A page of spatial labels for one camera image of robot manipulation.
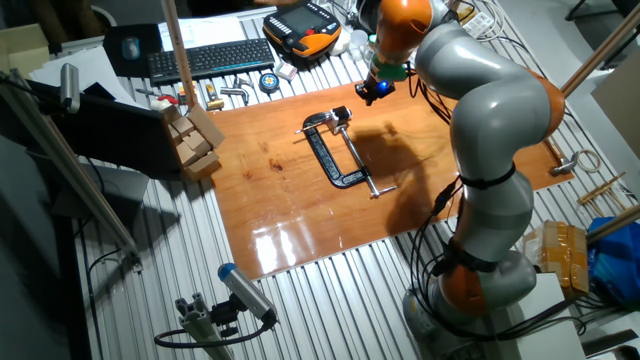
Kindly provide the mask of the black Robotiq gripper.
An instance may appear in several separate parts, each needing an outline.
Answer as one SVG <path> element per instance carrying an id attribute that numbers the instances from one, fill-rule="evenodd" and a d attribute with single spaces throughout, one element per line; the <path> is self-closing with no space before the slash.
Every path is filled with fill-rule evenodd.
<path id="1" fill-rule="evenodd" d="M 395 91 L 395 84 L 393 81 L 379 81 L 375 77 L 368 76 L 363 83 L 355 85 L 355 91 L 366 105 L 371 105 L 379 101 L 379 99 L 393 93 Z"/>

